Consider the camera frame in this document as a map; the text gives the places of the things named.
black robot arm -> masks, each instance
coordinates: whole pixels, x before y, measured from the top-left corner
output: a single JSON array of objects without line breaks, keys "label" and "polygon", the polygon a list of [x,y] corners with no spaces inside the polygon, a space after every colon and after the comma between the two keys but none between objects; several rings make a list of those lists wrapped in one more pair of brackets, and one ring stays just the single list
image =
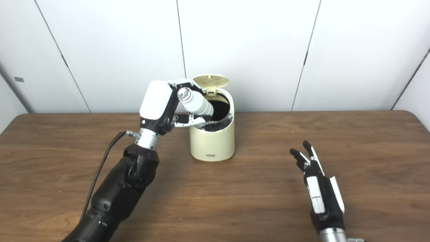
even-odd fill
[{"label": "black robot arm", "polygon": [[156,151],[128,146],[94,193],[91,208],[63,242],[108,242],[153,181],[158,164]]}]

robotic hand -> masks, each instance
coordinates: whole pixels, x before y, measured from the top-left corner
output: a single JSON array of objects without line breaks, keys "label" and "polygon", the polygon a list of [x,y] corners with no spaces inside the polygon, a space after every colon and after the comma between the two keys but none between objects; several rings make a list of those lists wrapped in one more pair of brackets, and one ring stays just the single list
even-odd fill
[{"label": "robotic hand", "polygon": [[[182,102],[189,114],[175,114]],[[160,138],[174,127],[204,125],[211,121],[213,106],[203,97],[203,90],[191,79],[152,81],[140,108],[140,132],[118,134],[106,151],[103,162],[119,138],[128,135],[136,139],[125,150],[122,159],[110,171],[84,208],[81,220],[63,242],[107,242],[119,224],[127,219],[146,187],[155,177],[159,164],[156,152]],[[97,175],[90,189],[95,184]]]},{"label": "robotic hand", "polygon": [[301,152],[291,149],[297,166],[304,175],[304,184],[309,191],[313,209],[312,224],[321,242],[365,242],[363,239],[347,239],[345,236],[345,206],[335,177],[327,178],[315,150],[306,140],[303,146],[309,159]]}]

wood grain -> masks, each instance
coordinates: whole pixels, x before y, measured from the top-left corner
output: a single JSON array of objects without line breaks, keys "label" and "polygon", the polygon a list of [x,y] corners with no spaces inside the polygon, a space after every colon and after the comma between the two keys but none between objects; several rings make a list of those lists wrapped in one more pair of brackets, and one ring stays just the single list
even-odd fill
[{"label": "wood grain", "polygon": [[[236,152],[190,155],[187,129],[163,137],[160,166],[113,242],[318,241],[302,174],[288,153],[316,148],[344,198],[347,235],[370,242],[430,238],[430,134],[411,113],[248,112]],[[18,116],[0,135],[0,241],[61,241],[77,224],[110,140],[137,114]],[[100,180],[132,142],[111,151]]]}]

black fingertip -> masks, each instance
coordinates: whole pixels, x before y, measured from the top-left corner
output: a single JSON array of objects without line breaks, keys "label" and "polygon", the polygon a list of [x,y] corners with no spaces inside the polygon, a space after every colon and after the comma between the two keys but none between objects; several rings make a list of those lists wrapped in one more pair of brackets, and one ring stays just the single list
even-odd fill
[{"label": "black fingertip", "polygon": [[312,145],[310,145],[310,143],[307,140],[305,140],[305,141],[303,141],[303,147],[306,150],[310,150],[310,148],[312,147]]},{"label": "black fingertip", "polygon": [[295,154],[297,154],[297,153],[298,153],[298,151],[297,151],[297,150],[295,150],[295,149],[290,149],[290,154],[295,155]]}]

silver metal cylinder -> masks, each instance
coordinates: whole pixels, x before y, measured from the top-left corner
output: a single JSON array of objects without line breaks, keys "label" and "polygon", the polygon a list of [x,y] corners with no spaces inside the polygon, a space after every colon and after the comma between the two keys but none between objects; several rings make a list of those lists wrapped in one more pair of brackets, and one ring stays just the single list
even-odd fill
[{"label": "silver metal cylinder", "polygon": [[140,147],[156,150],[158,143],[160,142],[160,137],[162,135],[155,133],[149,129],[140,129],[140,139],[137,140],[136,144]]},{"label": "silver metal cylinder", "polygon": [[328,228],[319,232],[321,242],[347,242],[345,231],[341,228]]},{"label": "silver metal cylinder", "polygon": [[179,101],[184,102],[190,99],[191,97],[191,89],[188,87],[182,87],[178,90],[178,98]]}]

